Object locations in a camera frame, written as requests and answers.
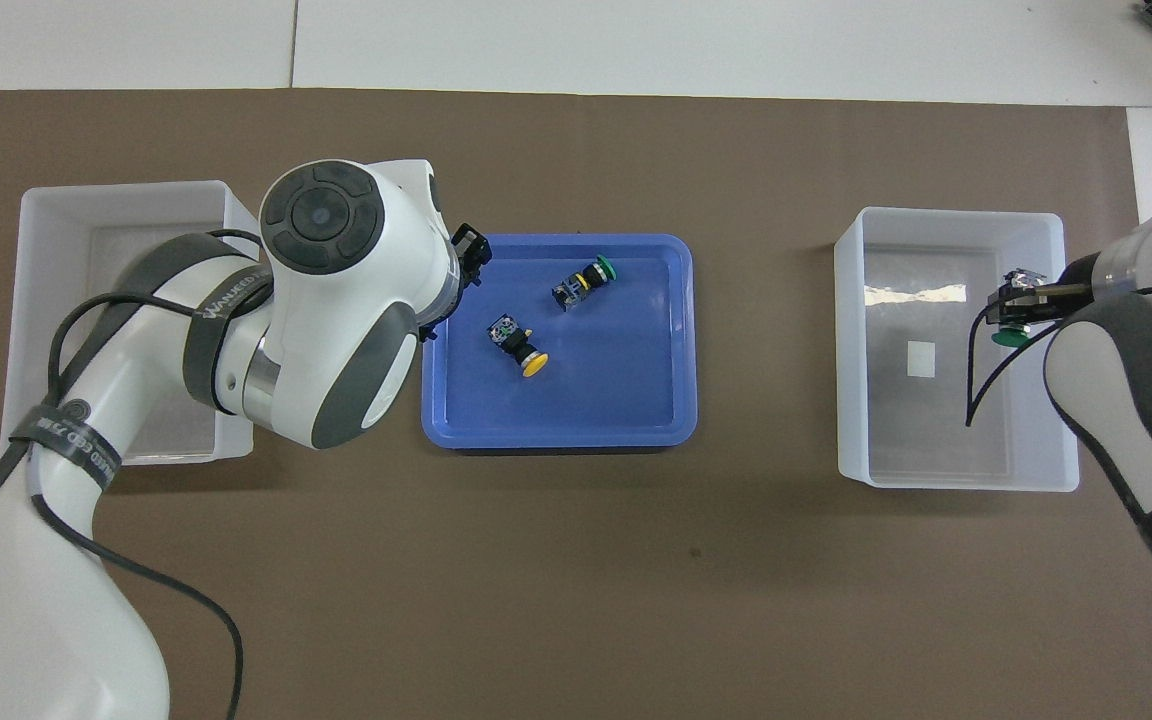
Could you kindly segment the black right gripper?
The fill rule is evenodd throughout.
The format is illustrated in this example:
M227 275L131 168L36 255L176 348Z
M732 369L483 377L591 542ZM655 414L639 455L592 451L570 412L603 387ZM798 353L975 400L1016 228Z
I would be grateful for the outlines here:
M1020 286L1002 285L996 290L996 304L986 313L990 325L1033 325L1037 323L1064 323L1070 314L1094 302L1096 263L1101 252L1078 258L1059 276L1058 285ZM1047 304L1052 291L1053 305Z

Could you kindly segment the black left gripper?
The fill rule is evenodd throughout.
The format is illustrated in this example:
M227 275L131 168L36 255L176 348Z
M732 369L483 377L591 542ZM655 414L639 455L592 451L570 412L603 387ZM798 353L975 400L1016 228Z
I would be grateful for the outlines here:
M465 291L471 285L480 286L482 270L493 258L488 237L476 232L470 223L461 223L450 236L450 249L457 262L460 291Z

